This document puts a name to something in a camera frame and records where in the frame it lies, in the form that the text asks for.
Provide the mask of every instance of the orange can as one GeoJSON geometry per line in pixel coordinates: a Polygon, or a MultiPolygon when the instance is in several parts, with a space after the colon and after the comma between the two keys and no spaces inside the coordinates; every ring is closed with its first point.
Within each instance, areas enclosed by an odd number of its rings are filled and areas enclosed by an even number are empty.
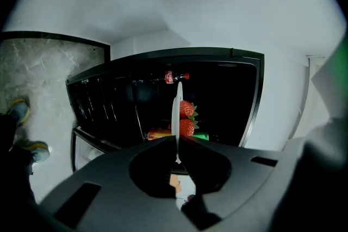
{"type": "Polygon", "coordinates": [[[172,130],[171,129],[151,129],[147,134],[148,140],[154,140],[154,139],[160,139],[164,136],[171,136],[172,130]]]}

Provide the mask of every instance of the shoe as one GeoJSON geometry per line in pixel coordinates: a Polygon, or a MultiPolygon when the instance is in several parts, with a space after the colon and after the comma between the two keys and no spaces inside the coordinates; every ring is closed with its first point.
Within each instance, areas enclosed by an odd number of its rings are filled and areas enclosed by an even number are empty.
{"type": "Polygon", "coordinates": [[[29,106],[27,105],[26,100],[14,100],[6,114],[13,118],[13,120],[16,122],[16,127],[18,127],[29,116],[29,106]]]}
{"type": "Polygon", "coordinates": [[[29,145],[18,147],[28,150],[33,155],[33,163],[43,162],[49,157],[48,145],[41,141],[30,142],[29,145]]]}

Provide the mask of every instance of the white wall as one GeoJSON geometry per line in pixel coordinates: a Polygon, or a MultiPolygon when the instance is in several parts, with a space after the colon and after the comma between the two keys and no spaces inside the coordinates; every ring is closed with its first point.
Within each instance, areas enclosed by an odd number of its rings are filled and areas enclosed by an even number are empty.
{"type": "Polygon", "coordinates": [[[160,49],[190,47],[190,43],[175,32],[163,29],[129,37],[111,46],[111,60],[160,49]]]}
{"type": "Polygon", "coordinates": [[[302,117],[294,137],[306,136],[312,129],[327,123],[329,120],[328,110],[312,82],[312,78],[325,63],[325,60],[322,57],[309,57],[308,91],[302,117]]]}
{"type": "Polygon", "coordinates": [[[313,55],[329,53],[345,27],[334,0],[19,0],[4,30],[112,44],[169,28],[189,42],[263,41],[313,55]]]}
{"type": "Polygon", "coordinates": [[[306,65],[269,49],[257,118],[246,148],[280,151],[297,122],[305,93],[306,65]]]}

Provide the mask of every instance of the open refrigerator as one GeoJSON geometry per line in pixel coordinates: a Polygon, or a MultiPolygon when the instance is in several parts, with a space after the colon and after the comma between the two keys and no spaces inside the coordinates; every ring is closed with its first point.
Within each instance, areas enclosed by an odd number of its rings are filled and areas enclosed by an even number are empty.
{"type": "MultiPolygon", "coordinates": [[[[113,60],[70,78],[66,87],[77,120],[73,170],[82,165],[77,162],[80,156],[93,159],[98,152],[170,135],[179,83],[183,99],[196,106],[193,136],[243,147],[257,116],[263,74],[260,53],[179,48],[113,60]],[[89,154],[80,150],[84,143],[92,147],[89,154]]],[[[177,162],[172,173],[187,174],[177,162]]]]}

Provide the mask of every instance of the green object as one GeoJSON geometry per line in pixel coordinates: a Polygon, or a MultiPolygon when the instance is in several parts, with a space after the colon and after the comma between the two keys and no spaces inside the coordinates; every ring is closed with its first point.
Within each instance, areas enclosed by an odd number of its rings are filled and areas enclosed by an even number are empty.
{"type": "Polygon", "coordinates": [[[348,36],[342,39],[342,42],[338,46],[336,52],[332,55],[332,63],[330,66],[333,68],[332,76],[335,81],[337,89],[342,96],[348,96],[348,36]]]}
{"type": "Polygon", "coordinates": [[[206,131],[195,131],[194,135],[195,137],[199,138],[199,139],[204,139],[204,140],[209,140],[209,135],[206,131]]]}

